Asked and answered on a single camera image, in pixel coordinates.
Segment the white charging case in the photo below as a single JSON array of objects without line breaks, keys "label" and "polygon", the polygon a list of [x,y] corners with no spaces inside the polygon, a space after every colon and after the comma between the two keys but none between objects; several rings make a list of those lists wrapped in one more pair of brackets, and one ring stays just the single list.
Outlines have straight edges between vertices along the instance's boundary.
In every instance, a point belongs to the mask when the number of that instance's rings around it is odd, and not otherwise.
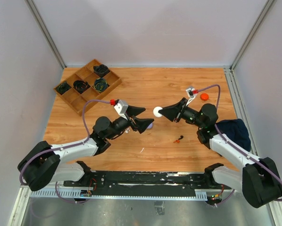
[{"label": "white charging case", "polygon": [[163,115],[159,112],[159,111],[162,110],[162,109],[163,109],[163,108],[160,107],[160,106],[155,107],[155,108],[153,109],[153,114],[154,114],[154,116],[155,116],[155,117],[158,117],[158,118],[162,117]]}]

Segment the purple earbud charging case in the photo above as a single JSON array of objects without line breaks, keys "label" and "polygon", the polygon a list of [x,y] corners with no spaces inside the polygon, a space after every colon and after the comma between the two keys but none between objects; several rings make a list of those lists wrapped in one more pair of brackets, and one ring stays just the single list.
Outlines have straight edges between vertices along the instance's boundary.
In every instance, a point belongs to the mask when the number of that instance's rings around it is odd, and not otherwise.
[{"label": "purple earbud charging case", "polygon": [[153,128],[153,123],[151,123],[148,127],[147,127],[147,129],[152,129]]}]

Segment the orange charging case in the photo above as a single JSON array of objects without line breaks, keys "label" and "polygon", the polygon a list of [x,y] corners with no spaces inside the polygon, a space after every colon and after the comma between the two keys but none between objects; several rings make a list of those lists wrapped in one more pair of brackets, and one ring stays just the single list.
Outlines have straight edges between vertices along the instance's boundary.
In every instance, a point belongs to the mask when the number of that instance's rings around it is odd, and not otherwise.
[{"label": "orange charging case", "polygon": [[202,94],[200,95],[200,99],[201,99],[202,101],[208,101],[208,100],[209,100],[209,95],[208,95],[207,93],[202,93]]}]

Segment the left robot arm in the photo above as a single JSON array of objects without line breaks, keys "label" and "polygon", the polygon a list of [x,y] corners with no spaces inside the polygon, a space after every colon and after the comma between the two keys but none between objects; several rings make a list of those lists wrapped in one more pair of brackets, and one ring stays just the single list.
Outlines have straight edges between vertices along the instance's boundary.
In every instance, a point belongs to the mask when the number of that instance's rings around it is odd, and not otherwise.
[{"label": "left robot arm", "polygon": [[141,134],[154,122],[152,118],[137,118],[145,111],[144,107],[117,103],[114,109],[119,118],[111,121],[106,116],[99,117],[84,139],[59,145],[50,145],[47,141],[37,143],[17,166],[20,183],[29,186],[31,191],[61,181],[88,185],[91,174],[86,172],[87,168],[82,163],[76,161],[78,158],[102,154],[111,146],[110,140],[121,136],[127,128]]}]

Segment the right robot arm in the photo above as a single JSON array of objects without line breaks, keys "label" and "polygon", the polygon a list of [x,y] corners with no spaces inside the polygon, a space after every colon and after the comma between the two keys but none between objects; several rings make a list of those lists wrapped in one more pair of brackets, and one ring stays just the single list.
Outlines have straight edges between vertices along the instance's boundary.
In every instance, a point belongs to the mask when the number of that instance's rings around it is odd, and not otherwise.
[{"label": "right robot arm", "polygon": [[226,185],[242,192],[246,201],[254,208],[269,202],[282,202],[282,181],[275,162],[266,157],[259,158],[241,148],[221,133],[216,126],[217,108],[213,104],[204,104],[199,111],[187,106],[188,100],[183,98],[174,105],[155,107],[156,117],[166,117],[170,121],[181,119],[198,127],[197,136],[201,144],[220,154],[231,162],[238,170],[234,171],[216,163],[205,169],[204,184],[215,188],[219,184]]}]

